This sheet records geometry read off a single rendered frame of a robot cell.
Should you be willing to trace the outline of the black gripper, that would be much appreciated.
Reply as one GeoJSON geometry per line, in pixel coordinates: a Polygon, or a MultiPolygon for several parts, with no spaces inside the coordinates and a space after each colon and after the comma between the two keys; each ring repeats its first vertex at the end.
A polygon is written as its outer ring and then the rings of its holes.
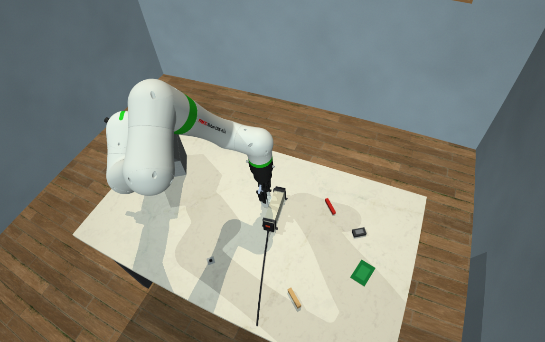
{"type": "Polygon", "coordinates": [[[259,200],[262,201],[263,207],[269,207],[268,204],[268,198],[267,196],[271,196],[271,177],[272,172],[265,177],[257,177],[254,175],[254,179],[256,182],[258,182],[259,189],[256,190],[257,195],[259,196],[259,200]]]}

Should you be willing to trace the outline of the red rectangular bar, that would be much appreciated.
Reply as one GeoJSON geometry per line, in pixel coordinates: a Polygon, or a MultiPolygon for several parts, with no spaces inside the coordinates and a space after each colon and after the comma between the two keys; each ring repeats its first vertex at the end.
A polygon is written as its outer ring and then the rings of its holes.
{"type": "Polygon", "coordinates": [[[333,206],[332,206],[330,200],[329,200],[328,198],[326,198],[326,199],[325,199],[325,202],[326,202],[327,206],[329,207],[329,209],[330,209],[332,215],[335,215],[336,212],[335,212],[335,209],[333,208],[333,206]]]}

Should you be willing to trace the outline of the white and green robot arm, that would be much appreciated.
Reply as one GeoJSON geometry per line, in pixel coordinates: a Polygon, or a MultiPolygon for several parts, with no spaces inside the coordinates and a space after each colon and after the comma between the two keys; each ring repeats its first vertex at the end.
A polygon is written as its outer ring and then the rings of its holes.
{"type": "Polygon", "coordinates": [[[128,111],[106,117],[104,123],[107,182],[117,193],[153,196],[168,189],[175,175],[174,134],[248,154],[246,163],[257,177],[265,177],[275,167],[270,132],[218,117],[159,79],[136,84],[129,94],[128,111]]]}

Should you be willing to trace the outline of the tan rectangular bar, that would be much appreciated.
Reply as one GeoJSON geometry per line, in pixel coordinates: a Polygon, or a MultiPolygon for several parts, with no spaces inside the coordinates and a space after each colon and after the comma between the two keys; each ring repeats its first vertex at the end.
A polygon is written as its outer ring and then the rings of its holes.
{"type": "Polygon", "coordinates": [[[288,289],[288,293],[289,293],[289,295],[291,296],[292,300],[294,301],[294,303],[295,303],[297,309],[299,309],[299,308],[301,307],[301,304],[300,304],[299,300],[297,299],[296,294],[294,293],[294,291],[292,290],[292,288],[289,288],[289,289],[288,289]]]}

